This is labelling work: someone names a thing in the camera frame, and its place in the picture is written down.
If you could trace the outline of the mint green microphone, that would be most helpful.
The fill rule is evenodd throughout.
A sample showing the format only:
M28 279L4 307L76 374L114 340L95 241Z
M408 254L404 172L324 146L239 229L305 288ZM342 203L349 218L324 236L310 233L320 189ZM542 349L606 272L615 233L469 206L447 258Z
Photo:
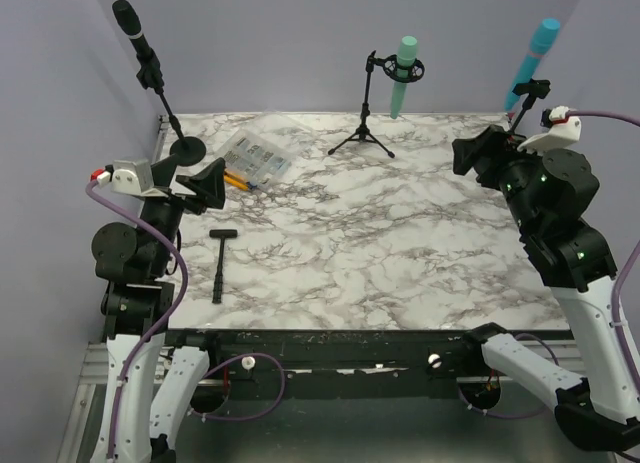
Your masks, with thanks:
M418 41L414 36L404 36L396 53L395 75L402 79L402 82L395 81L392 89L390 102L390 117L396 119L404 103L407 83L405 79L411 76L411 68L415 63L418 51Z

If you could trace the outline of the cyan blue microphone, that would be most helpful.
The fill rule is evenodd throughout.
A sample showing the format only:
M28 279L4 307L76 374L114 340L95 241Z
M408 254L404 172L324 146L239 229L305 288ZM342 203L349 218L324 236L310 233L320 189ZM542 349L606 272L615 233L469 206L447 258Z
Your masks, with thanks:
M527 53L507 92L503 105L505 112L509 113L519 100L519 96L514 93L515 86L520 83L527 83L533 78L543 57L553 46L560 28L561 23L557 19L545 18L534 31L528 44Z

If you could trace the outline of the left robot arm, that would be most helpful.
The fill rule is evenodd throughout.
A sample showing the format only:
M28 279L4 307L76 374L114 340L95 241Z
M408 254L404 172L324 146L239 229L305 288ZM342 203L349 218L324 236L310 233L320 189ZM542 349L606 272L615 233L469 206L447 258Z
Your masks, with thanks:
M225 203L223 159L193 175L177 174L180 159L154 164L119 161L91 175L87 195L121 216L91 243L95 274L107 283L101 303L108 356L106 396L94 462L173 462L175 443L193 393L214 376L220 351L181 344L160 385L156 367L168 320L188 287L177 247L183 214Z

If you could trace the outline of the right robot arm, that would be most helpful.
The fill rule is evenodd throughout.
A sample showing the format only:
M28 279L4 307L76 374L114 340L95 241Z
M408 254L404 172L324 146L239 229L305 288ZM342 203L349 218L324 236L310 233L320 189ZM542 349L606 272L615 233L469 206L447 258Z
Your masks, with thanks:
M585 373L564 370L490 323L468 331L460 362L494 369L526 388L584 451L622 453L639 444L639 354L619 300L622 277L605 237L582 217L600 184L584 155L567 147L529 149L497 125L452 143L453 171L474 171L505 198L520 242L560 305Z

